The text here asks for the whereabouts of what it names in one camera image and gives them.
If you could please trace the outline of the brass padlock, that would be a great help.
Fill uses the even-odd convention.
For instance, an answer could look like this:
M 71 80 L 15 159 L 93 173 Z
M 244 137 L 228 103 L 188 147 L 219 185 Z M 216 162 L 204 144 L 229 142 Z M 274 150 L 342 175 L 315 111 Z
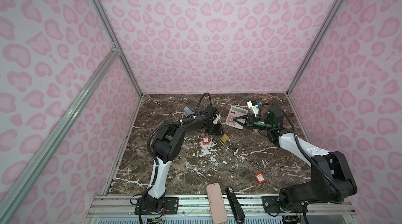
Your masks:
M 223 135 L 220 137 L 220 140 L 222 143 L 226 143 L 229 140 L 229 136 L 228 135 Z

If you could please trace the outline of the red padlock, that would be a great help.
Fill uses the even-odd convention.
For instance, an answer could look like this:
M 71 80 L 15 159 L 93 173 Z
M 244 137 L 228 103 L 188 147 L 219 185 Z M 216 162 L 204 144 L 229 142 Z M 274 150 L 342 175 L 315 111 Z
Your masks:
M 209 137 L 203 137 L 202 138 L 202 144 L 203 145 L 209 145 L 210 144 L 210 138 Z
M 256 169 L 256 174 L 254 175 L 255 180 L 257 181 L 258 184 L 263 184 L 264 182 L 266 182 L 266 178 L 262 174 L 262 168 L 256 162 L 254 162 L 253 165 L 254 168 Z

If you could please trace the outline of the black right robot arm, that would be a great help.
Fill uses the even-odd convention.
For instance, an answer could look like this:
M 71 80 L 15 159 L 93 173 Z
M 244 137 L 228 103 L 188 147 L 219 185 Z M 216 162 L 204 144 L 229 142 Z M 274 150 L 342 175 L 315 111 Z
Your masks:
M 311 168 L 308 182 L 282 188 L 278 195 L 278 205 L 289 211 L 298 205 L 333 203 L 342 204 L 345 198 L 357 194 L 358 187 L 345 155 L 339 151 L 330 152 L 301 139 L 293 124 L 288 131 L 284 121 L 289 121 L 287 113 L 280 107 L 267 104 L 266 116 L 261 114 L 265 104 L 258 105 L 252 112 L 235 117 L 235 123 L 244 128 L 265 131 L 267 138 L 304 161 Z

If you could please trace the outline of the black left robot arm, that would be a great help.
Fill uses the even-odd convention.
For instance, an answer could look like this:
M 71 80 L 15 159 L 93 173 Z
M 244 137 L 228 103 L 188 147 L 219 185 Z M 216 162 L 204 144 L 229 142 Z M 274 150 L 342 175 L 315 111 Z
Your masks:
M 207 105 L 204 110 L 193 112 L 179 121 L 166 121 L 152 132 L 147 150 L 153 159 L 153 169 L 148 187 L 136 202 L 139 215 L 162 211 L 170 166 L 178 157 L 186 134 L 203 130 L 208 135 L 222 135 L 220 118 L 218 110 Z

